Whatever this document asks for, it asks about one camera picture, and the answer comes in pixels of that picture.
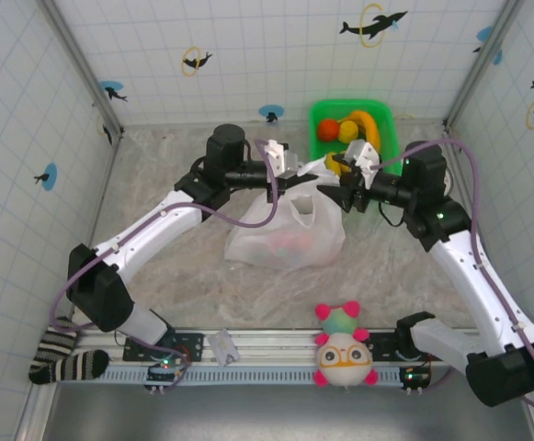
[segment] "tiled wall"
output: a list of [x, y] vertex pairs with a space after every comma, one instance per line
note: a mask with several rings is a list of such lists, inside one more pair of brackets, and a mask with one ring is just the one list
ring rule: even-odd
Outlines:
[[[0, 440], [17, 430], [68, 252], [96, 212], [111, 147], [91, 103], [34, 0], [0, 0]], [[56, 180], [35, 184], [50, 163]]]
[[503, 52], [456, 129], [480, 159], [487, 251], [534, 319], [534, 0], [520, 11]]
[[[58, 0], [124, 124], [307, 119], [326, 98], [444, 118], [504, 0]], [[346, 31], [406, 12], [372, 40]], [[210, 54], [196, 71], [183, 59]]]

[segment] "green plastic bin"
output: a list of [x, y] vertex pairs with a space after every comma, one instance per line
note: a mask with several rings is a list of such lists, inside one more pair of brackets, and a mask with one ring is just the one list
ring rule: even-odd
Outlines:
[[[317, 137], [318, 123], [322, 119], [342, 119], [353, 110], [364, 110], [375, 119], [381, 136], [381, 158], [384, 161], [399, 154], [399, 143], [393, 124], [390, 109], [380, 101], [374, 99], [325, 99], [318, 101], [310, 109], [310, 156], [318, 159], [330, 152], [340, 153], [347, 149], [347, 145], [340, 141], [320, 141]], [[402, 163], [392, 164], [385, 168], [388, 173], [402, 174]]]

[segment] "striped sock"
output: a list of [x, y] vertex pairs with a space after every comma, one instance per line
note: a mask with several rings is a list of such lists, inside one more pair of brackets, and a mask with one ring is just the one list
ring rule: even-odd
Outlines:
[[67, 356], [29, 374], [34, 384], [48, 384], [69, 379], [96, 379], [105, 372], [109, 355], [100, 349]]
[[[74, 323], [66, 317], [58, 317], [56, 322], [62, 328], [70, 328], [74, 326]], [[59, 333], [51, 326], [48, 326], [48, 329], [38, 344], [38, 350], [36, 351], [34, 360], [29, 367], [30, 379], [32, 373], [37, 372], [54, 361], [69, 356], [73, 352], [75, 344], [76, 333], [63, 334]]]

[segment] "plush toy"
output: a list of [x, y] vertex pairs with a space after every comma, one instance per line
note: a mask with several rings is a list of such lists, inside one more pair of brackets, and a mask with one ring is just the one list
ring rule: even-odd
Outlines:
[[360, 305], [354, 300], [342, 306], [319, 304], [315, 307], [315, 315], [324, 328], [315, 338], [320, 346], [314, 378], [318, 386], [357, 386], [363, 381], [372, 386], [377, 383], [373, 357], [362, 343], [369, 338], [369, 331], [357, 327], [359, 312]]

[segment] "white plastic bag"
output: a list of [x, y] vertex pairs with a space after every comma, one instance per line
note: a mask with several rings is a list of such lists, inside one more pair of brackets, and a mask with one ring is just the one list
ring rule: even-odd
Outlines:
[[[261, 228], [234, 227], [225, 247], [226, 260], [292, 271], [331, 264], [345, 240], [342, 211], [317, 189], [337, 184], [324, 159], [306, 164], [298, 173], [318, 179], [292, 187], [278, 200], [275, 218]], [[259, 195], [241, 221], [259, 222], [271, 211], [265, 193]]]

